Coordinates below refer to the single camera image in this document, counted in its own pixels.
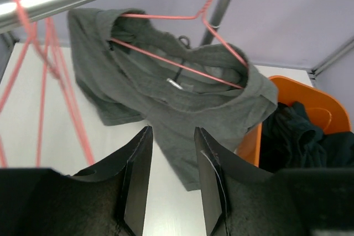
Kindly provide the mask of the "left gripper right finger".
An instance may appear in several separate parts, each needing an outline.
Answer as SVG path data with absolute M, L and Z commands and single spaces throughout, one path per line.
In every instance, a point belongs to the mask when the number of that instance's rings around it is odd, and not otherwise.
M 194 133 L 207 235 L 352 235 L 352 169 L 262 170 Z

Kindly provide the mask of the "dark navy shorts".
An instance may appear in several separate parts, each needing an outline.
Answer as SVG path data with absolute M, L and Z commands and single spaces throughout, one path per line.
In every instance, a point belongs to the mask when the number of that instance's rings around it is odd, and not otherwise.
M 353 132 L 325 134 L 314 125 L 300 102 L 277 109 L 263 122 L 259 167 L 353 167 Z

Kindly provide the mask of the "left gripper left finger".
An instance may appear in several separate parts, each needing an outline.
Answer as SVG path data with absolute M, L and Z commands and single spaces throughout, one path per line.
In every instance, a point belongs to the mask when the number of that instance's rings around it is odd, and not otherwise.
M 142 235 L 153 151 L 144 127 L 75 175 L 50 168 L 1 170 L 2 235 Z

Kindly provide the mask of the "pink hanger of navy shorts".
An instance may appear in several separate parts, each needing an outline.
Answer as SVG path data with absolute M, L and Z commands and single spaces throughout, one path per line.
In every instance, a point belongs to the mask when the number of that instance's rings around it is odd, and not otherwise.
M 66 61 L 64 59 L 63 52 L 60 48 L 56 29 L 52 18 L 45 20 L 46 23 L 46 39 L 44 54 L 48 55 L 48 51 L 51 51 L 54 66 L 50 67 L 47 62 L 43 63 L 42 77 L 41 77 L 41 95 L 40 95 L 40 111 L 39 111 L 39 128 L 38 128 L 38 140 L 37 140 L 37 153 L 36 153 L 36 166 L 41 162 L 41 149 L 43 142 L 43 128 L 44 128 L 44 111 L 45 111 L 45 98 L 46 98 L 46 78 L 47 74 L 57 74 L 54 78 L 58 81 L 60 89 L 62 91 L 64 101 L 67 106 L 67 110 L 71 121 L 74 126 L 79 143 L 82 147 L 84 157 L 89 165 L 93 165 L 95 160 L 91 150 L 91 145 L 88 140 L 88 136 L 85 131 L 82 116 L 77 104 L 74 89 L 69 77 L 69 71 L 67 69 Z

